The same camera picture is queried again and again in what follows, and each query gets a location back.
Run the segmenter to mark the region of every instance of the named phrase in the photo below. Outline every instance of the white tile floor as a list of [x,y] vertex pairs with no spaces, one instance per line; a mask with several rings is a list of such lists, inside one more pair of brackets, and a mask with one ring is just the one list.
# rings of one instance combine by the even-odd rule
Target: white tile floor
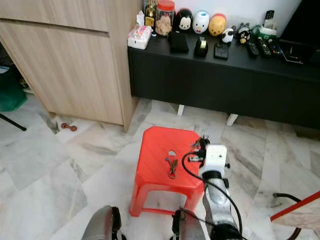
[[[131,200],[142,134],[151,126],[196,131],[227,146],[229,192],[250,240],[284,240],[293,228],[270,222],[292,204],[272,198],[285,192],[306,198],[320,189],[320,142],[297,137],[289,124],[240,116],[226,126],[227,114],[141,99],[130,129],[94,121],[50,120],[34,96],[8,117],[26,132],[0,120],[0,240],[80,240],[93,213],[117,206],[128,240],[168,240],[172,218],[142,213],[131,217]],[[61,129],[62,122],[78,127]],[[153,192],[149,207],[175,210],[183,198]],[[197,214],[204,217],[200,202]],[[300,240],[318,240],[304,229]]]

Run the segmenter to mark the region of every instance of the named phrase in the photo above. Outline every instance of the tissue box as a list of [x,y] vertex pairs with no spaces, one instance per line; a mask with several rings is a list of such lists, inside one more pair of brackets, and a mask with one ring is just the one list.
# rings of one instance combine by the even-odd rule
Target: tissue box
[[136,26],[128,35],[128,46],[135,49],[146,49],[151,32],[150,26]]

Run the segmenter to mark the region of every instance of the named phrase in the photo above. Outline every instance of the cabinet door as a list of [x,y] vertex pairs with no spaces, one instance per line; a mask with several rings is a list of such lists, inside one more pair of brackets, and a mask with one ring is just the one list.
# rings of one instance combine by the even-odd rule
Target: cabinet door
[[0,21],[0,39],[48,111],[123,124],[107,33]]
[[0,18],[108,32],[105,0],[0,0]]

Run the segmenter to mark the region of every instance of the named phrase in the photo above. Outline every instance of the green bag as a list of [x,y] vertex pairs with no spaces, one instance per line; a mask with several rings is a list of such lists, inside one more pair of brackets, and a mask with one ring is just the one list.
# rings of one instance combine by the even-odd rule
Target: green bag
[[15,65],[0,73],[0,112],[13,111],[27,100],[19,78],[20,73]]

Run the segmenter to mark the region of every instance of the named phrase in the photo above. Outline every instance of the yellow figurine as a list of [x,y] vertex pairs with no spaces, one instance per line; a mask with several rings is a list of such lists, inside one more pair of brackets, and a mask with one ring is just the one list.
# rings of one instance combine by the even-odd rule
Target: yellow figurine
[[226,28],[227,18],[221,13],[216,13],[213,15],[209,22],[209,33],[212,36],[218,36],[223,33]]

